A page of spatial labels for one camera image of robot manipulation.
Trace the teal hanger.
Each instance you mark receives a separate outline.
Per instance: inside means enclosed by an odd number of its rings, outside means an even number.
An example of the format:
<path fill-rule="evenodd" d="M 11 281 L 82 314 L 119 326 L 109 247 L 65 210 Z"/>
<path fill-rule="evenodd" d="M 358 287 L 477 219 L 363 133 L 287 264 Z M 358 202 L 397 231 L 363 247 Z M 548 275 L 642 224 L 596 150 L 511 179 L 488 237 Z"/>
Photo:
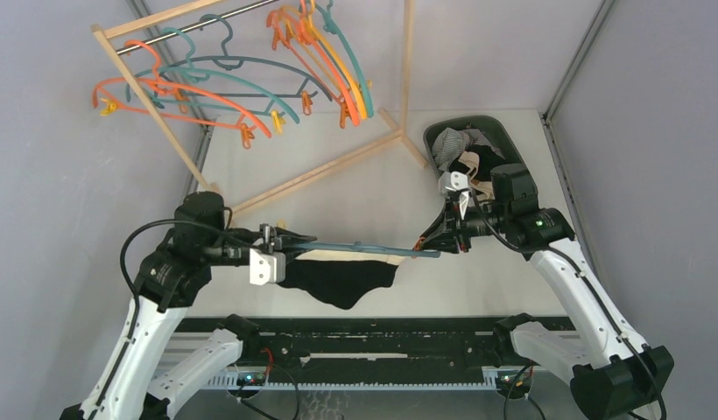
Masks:
<path fill-rule="evenodd" d="M 379 254 L 388 256 L 403 256 L 411 258 L 440 258 L 439 250 L 415 250 L 408 248 L 393 248 L 381 245 L 367 245 L 357 241 L 354 243 L 328 243 L 328 242 L 304 242 L 299 244 L 287 245 L 286 249 L 301 250 L 325 250 L 325 251 L 341 251 L 353 253 Z"/>
<path fill-rule="evenodd" d="M 169 74 L 175 73 L 187 81 L 187 85 L 189 86 L 188 91 L 190 93 L 222 101 L 221 105 L 197 103 L 196 106 L 199 108 L 234 109 L 241 114 L 242 119 L 248 117 L 254 123 L 254 126 L 259 128 L 263 126 L 261 118 L 263 116 L 269 116 L 272 119 L 275 130 L 279 134 L 283 132 L 285 116 L 289 116 L 296 124 L 300 123 L 297 112 L 285 101 L 289 97 L 287 94 L 275 94 L 256 83 L 233 75 L 232 72 L 249 62 L 278 67 L 297 73 L 304 78 L 304 84 L 307 84 L 309 81 L 315 83 L 317 80 L 314 77 L 293 66 L 288 66 L 277 61 L 229 54 L 227 51 L 227 43 L 233 38 L 231 28 L 228 28 L 228 36 L 221 42 L 222 53 L 220 55 L 198 55 L 196 53 L 196 44 L 182 30 L 166 27 L 162 33 L 164 35 L 173 35 L 174 37 L 179 36 L 183 38 L 189 45 L 189 51 L 183 60 L 165 66 L 157 63 L 153 65 L 150 70 L 145 70 L 138 74 L 139 77 L 150 74 L 150 82 L 155 88 L 162 87 L 164 83 L 171 83 L 172 81 L 169 79 Z M 217 93 L 195 87 L 195 85 L 209 81 L 211 78 L 234 82 L 241 87 L 249 89 L 249 92 Z M 253 111 L 233 102 L 232 100 L 234 98 L 267 98 L 270 102 L 265 110 Z"/>
<path fill-rule="evenodd" d="M 359 59 L 355 55 L 355 51 L 352 45 L 349 43 L 340 26 L 334 20 L 334 17 L 332 15 L 333 6 L 333 1 L 328 1 L 326 6 L 321 6 L 316 1 L 311 2 L 311 7 L 320 14 L 323 20 L 323 31 L 327 34 L 337 37 L 340 41 L 341 46 L 346 53 L 350 64 L 354 70 L 355 83 L 357 84 L 359 93 L 362 95 L 363 108 L 366 114 L 366 118 L 371 118 L 375 114 L 373 97 L 370 92 L 371 80 L 365 76 L 363 68 L 360 64 Z"/>

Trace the slate blue clip hanger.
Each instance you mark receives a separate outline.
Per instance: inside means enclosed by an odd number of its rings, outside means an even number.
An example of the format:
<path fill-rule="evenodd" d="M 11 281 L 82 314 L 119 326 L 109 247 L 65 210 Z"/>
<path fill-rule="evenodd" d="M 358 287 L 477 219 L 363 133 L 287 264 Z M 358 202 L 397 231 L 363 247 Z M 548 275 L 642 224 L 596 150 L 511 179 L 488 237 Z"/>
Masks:
<path fill-rule="evenodd" d="M 205 14 L 205 15 L 201 16 L 199 21 L 194 24 L 190 24 L 188 26 L 181 27 L 181 28 L 175 28 L 175 27 L 173 27 L 173 28 L 182 30 L 182 31 L 184 31 L 184 33 L 186 35 L 188 35 L 188 33 L 191 31 L 202 30 L 206 26 L 216 25 L 216 24 L 221 24 L 224 26 L 224 28 L 226 29 L 226 32 L 227 32 L 227 36 L 228 36 L 228 28 L 231 28 L 233 31 L 233 38 L 234 38 L 233 27 L 228 22 L 225 15 L 223 15 L 223 14 L 221 14 L 221 15 Z M 144 43 L 147 46 L 150 46 L 153 48 L 156 44 L 165 43 L 168 39 L 180 38 L 179 36 L 174 37 L 173 35 L 164 35 L 162 33 L 162 31 L 165 28 L 163 28 L 163 29 L 155 28 L 153 31 L 150 31 L 149 33 L 151 36 L 148 39 L 146 39 L 144 41 Z M 170 61 L 168 59 L 164 59 L 162 66 L 172 64 L 173 62 L 176 62 L 176 61 Z M 305 71 L 303 69 L 300 69 L 300 68 L 297 68 L 297 69 L 302 70 L 302 71 L 306 72 L 308 75 L 312 76 L 311 74 L 309 74 L 307 71 Z M 247 63 L 243 64 L 243 66 L 240 67 L 239 69 L 233 71 L 232 74 L 237 77 L 241 77 L 248 81 L 256 83 L 259 86 L 266 88 L 275 94 L 288 95 L 289 97 L 287 99 L 301 100 L 301 107 L 303 109 L 303 114 L 306 116 L 309 116 L 312 113 L 312 99 L 316 95 L 319 95 L 319 94 L 325 95 L 329 101 L 334 102 L 333 99 L 329 96 L 328 90 L 325 87 L 323 87 L 321 85 L 321 83 L 318 82 L 318 80 L 315 83 L 309 81 L 307 84 L 304 84 L 303 83 L 304 78 L 301 75 L 299 75 L 298 73 L 293 73 L 286 69 L 278 68 L 275 66 L 267 66 L 267 65 L 247 62 Z M 187 84 L 186 80 L 184 80 L 183 78 L 181 78 L 179 75 L 177 75 L 175 73 L 170 73 L 169 79 L 171 81 L 182 81 Z M 234 90 L 225 91 L 225 90 L 221 89 L 221 90 L 216 90 L 215 92 L 217 92 L 217 93 L 248 93 L 249 92 L 249 89 L 247 89 L 246 87 L 241 87 L 239 85 L 237 85 L 237 86 L 241 88 L 240 91 L 234 91 Z"/>

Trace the teal hanger front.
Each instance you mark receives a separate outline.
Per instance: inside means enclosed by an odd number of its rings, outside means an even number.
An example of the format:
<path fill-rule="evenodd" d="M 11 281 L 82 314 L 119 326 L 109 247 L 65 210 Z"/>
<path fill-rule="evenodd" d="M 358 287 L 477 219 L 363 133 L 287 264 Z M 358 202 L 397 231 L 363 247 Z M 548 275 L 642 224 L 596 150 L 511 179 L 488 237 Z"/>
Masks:
<path fill-rule="evenodd" d="M 196 106 L 199 108 L 234 109 L 241 114 L 242 119 L 248 117 L 254 123 L 254 126 L 259 128 L 263 126 L 261 118 L 263 116 L 269 116 L 272 119 L 275 130 L 279 134 L 283 132 L 285 116 L 289 116 L 296 124 L 300 123 L 297 112 L 285 101 L 289 97 L 287 94 L 275 94 L 256 83 L 233 75 L 232 72 L 249 62 L 278 67 L 297 73 L 304 78 L 304 84 L 307 84 L 309 81 L 315 83 L 317 80 L 314 77 L 293 66 L 288 66 L 277 61 L 229 54 L 227 51 L 227 43 L 233 38 L 231 28 L 228 28 L 228 36 L 221 42 L 222 53 L 220 55 L 198 55 L 196 53 L 196 44 L 182 30 L 166 27 L 162 33 L 164 35 L 173 35 L 174 37 L 179 36 L 183 38 L 189 45 L 189 51 L 183 60 L 165 66 L 157 63 L 153 65 L 150 70 L 145 70 L 138 74 L 139 77 L 150 74 L 150 82 L 155 88 L 162 87 L 164 83 L 171 83 L 172 81 L 169 79 L 169 74 L 175 73 L 187 81 L 187 85 L 189 86 L 188 91 L 190 93 L 222 101 L 221 105 L 197 103 Z M 195 85 L 209 81 L 211 78 L 234 82 L 241 87 L 249 89 L 249 92 L 217 93 L 195 87 Z M 270 102 L 265 110 L 253 111 L 233 102 L 232 100 L 234 98 L 267 98 Z"/>

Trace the orange clip hanger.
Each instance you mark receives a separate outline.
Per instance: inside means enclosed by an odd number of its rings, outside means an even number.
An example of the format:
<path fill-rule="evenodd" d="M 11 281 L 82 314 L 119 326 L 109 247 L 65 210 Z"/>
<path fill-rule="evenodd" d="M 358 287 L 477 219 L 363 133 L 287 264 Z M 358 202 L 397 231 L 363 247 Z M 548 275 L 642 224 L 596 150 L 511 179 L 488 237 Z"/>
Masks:
<path fill-rule="evenodd" d="M 287 105 L 284 101 L 272 94 L 270 91 L 265 90 L 258 85 L 255 85 L 247 80 L 230 76 L 229 74 L 209 70 L 204 68 L 198 68 L 195 66 L 162 66 L 162 59 L 159 54 L 153 50 L 152 47 L 144 44 L 142 41 L 130 40 L 125 43 L 125 46 L 139 46 L 148 51 L 154 58 L 154 63 L 150 70 L 146 70 L 135 76 L 133 79 L 138 83 L 144 94 L 144 99 L 148 99 L 155 109 L 165 109 L 166 104 L 173 104 L 179 108 L 178 114 L 171 113 L 159 113 L 162 118 L 170 118 L 189 123 L 198 123 L 213 127 L 223 127 L 226 129 L 237 130 L 241 132 L 241 139 L 243 148 L 248 150 L 251 147 L 251 141 L 256 138 L 255 131 L 260 130 L 267 138 L 272 137 L 272 132 L 267 125 L 259 117 L 260 115 L 266 115 L 264 112 L 254 112 L 246 109 L 244 106 L 227 99 L 224 94 L 217 94 L 210 92 L 206 89 L 202 89 L 189 84 L 177 83 L 175 81 L 168 80 L 162 74 L 162 71 L 179 73 L 193 83 L 200 81 L 206 81 L 209 76 L 222 76 L 230 78 L 238 83 L 246 85 L 247 87 L 254 88 L 260 91 L 262 94 L 266 94 L 272 100 L 279 102 L 284 111 L 290 111 L 291 115 L 296 118 L 295 121 L 298 123 L 299 118 L 292 112 L 292 108 Z M 110 84 L 127 82 L 125 88 L 125 100 L 121 101 L 110 93 L 106 87 Z M 132 84 L 127 81 L 124 77 L 111 78 L 98 82 L 92 92 L 92 105 L 93 107 L 99 108 L 99 102 L 106 104 L 105 108 L 100 111 L 101 116 L 108 116 L 119 109 L 128 110 L 130 112 L 137 112 L 140 114 L 150 114 L 151 111 L 147 108 L 135 108 L 129 105 L 132 95 Z M 214 101 L 213 103 L 194 103 L 194 99 L 202 97 Z M 239 119 L 236 123 L 224 123 L 224 122 L 212 122 L 201 118 L 193 118 L 189 115 L 190 110 L 195 108 L 214 108 L 220 110 L 234 111 L 240 114 Z"/>

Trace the black underwear beige waistband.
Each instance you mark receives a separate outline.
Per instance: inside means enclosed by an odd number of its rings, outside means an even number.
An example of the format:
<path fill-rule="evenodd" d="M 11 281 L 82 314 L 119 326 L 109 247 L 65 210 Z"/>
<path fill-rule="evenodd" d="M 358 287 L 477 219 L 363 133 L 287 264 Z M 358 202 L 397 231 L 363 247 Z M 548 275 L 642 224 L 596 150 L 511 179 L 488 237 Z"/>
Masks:
<path fill-rule="evenodd" d="M 507 161 L 490 146 L 473 145 L 450 163 L 448 171 L 466 175 L 480 201 L 493 200 L 495 194 L 490 174 L 494 168 L 505 164 Z"/>

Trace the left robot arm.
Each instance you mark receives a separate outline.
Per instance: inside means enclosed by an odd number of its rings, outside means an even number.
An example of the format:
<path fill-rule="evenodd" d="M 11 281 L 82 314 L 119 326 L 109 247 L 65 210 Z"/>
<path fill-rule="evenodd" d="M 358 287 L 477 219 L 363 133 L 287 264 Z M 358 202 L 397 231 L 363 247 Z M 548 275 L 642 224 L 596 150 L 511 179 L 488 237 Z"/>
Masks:
<path fill-rule="evenodd" d="M 212 279 L 214 266 L 247 266 L 261 284 L 279 283 L 298 246 L 313 242 L 263 224 L 257 231 L 227 227 L 231 213 L 217 192 L 187 195 L 171 219 L 134 230 L 120 250 L 120 269 L 131 292 L 123 330 L 89 396 L 65 408 L 63 419 L 172 419 L 215 374 L 249 365 L 262 351 L 260 328 L 231 314 L 208 341 L 158 381 L 165 348 Z"/>

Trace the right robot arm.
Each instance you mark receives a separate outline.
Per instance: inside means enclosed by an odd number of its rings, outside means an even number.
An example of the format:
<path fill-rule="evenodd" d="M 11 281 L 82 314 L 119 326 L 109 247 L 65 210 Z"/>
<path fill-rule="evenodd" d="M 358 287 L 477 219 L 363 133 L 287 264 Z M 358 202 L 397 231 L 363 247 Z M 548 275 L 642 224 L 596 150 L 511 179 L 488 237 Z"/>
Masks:
<path fill-rule="evenodd" d="M 557 376 L 589 419 L 637 417 L 650 404 L 666 418 L 663 390 L 674 367 L 669 350 L 650 345 L 617 309 L 564 214 L 539 204 L 525 165 L 499 165 L 490 181 L 490 191 L 479 192 L 466 174 L 442 172 L 444 205 L 418 249 L 460 254 L 473 238 L 494 237 L 541 275 L 579 336 L 578 342 L 564 339 L 520 313 L 497 322 L 495 356 L 506 364 L 525 359 Z"/>

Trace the orange hanger on rack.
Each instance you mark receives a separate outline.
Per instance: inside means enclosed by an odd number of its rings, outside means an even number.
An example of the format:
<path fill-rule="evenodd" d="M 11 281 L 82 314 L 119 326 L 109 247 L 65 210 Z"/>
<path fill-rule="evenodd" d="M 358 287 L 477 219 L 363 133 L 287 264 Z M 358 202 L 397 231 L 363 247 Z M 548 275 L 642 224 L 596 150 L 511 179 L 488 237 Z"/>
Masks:
<path fill-rule="evenodd" d="M 306 71 L 325 87 L 340 109 L 339 125 L 355 126 L 368 117 L 358 82 L 339 53 L 319 30 L 315 20 L 317 4 L 301 1 L 269 12 L 266 26 L 273 31 L 271 49 L 290 51 Z"/>

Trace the teal hanger back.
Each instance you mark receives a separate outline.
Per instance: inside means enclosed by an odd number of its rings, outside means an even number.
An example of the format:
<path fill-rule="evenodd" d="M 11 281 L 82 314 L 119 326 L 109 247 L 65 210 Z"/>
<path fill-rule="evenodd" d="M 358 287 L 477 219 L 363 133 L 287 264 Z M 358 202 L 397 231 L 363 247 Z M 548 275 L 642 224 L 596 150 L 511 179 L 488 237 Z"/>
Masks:
<path fill-rule="evenodd" d="M 346 53 L 350 64 L 354 70 L 355 83 L 357 84 L 359 93 L 362 95 L 363 108 L 366 114 L 366 118 L 371 118 L 375 114 L 373 97 L 370 92 L 371 80 L 365 76 L 363 68 L 360 64 L 359 59 L 355 55 L 355 51 L 352 45 L 349 43 L 340 26 L 334 20 L 334 17 L 332 15 L 333 6 L 333 1 L 328 1 L 326 6 L 321 6 L 316 1 L 311 2 L 311 7 L 320 14 L 323 20 L 323 31 L 327 34 L 337 37 L 340 41 L 341 46 Z"/>

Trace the yellow hanger on rack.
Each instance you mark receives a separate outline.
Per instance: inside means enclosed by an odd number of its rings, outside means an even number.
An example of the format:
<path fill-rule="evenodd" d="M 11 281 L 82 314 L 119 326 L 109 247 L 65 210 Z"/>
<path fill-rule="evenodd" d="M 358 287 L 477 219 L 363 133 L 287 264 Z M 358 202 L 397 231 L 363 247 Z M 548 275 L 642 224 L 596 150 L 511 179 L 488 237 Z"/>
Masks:
<path fill-rule="evenodd" d="M 316 2 L 317 2 L 319 5 L 321 5 L 321 6 L 326 6 L 328 1 L 326 1 L 326 2 L 324 2 L 324 3 L 320 3 L 320 2 L 318 2 L 318 1 L 316 1 Z M 341 46 L 340 41 L 338 40 L 337 37 L 335 37 L 335 36 L 333 36 L 333 35 L 330 35 L 330 34 L 327 34 L 326 32 L 323 31 L 323 28 L 322 28 L 322 26 L 323 26 L 323 20 L 322 20 L 320 14 L 319 14 L 317 11 L 315 12 L 314 20 L 315 20 L 315 22 L 316 22 L 316 24 L 317 24 L 319 30 L 321 31 L 321 33 L 322 33 L 324 36 L 326 36 L 327 40 L 328 40 L 328 41 L 330 42 L 330 44 L 334 47 L 334 49 L 339 53 L 339 55 L 340 55 L 340 57 L 342 58 L 342 60 L 344 61 L 344 63 L 348 66 L 349 71 L 350 71 L 350 72 L 353 74 L 353 76 L 355 77 L 355 75 L 354 75 L 354 70 L 353 70 L 353 68 L 352 68 L 352 66 L 351 66 L 351 64 L 350 64 L 350 61 L 349 61 L 349 59 L 348 59 L 346 53 L 344 52 L 344 50 L 343 50 L 343 48 L 342 48 L 342 46 Z"/>

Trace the dark green laundry basket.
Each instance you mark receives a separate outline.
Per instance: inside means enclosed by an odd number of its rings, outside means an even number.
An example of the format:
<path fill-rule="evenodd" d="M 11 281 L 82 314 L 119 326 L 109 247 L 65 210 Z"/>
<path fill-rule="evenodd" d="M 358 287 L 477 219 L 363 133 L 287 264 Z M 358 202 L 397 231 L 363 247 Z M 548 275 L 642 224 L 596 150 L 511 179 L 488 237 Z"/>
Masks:
<path fill-rule="evenodd" d="M 508 131 L 499 120 L 492 116 L 469 115 L 455 117 L 434 123 L 427 127 L 423 134 L 423 140 L 426 151 L 432 161 L 431 146 L 433 145 L 433 140 L 443 129 L 452 128 L 454 130 L 463 130 L 468 127 L 480 130 L 493 145 L 501 150 L 503 158 L 507 161 L 507 164 L 500 165 L 491 171 L 491 181 L 495 194 L 493 200 L 511 206 L 536 206 L 539 201 L 539 191 L 533 177 L 524 164 L 524 160 L 520 156 Z M 434 162 L 433 166 L 437 179 L 439 180 L 443 171 L 437 169 Z M 472 200 L 472 196 L 476 196 L 476 193 L 473 187 L 469 185 L 469 189 L 466 192 L 453 192 L 448 196 L 442 196 L 447 200 L 456 200 L 459 195 L 465 200 Z"/>

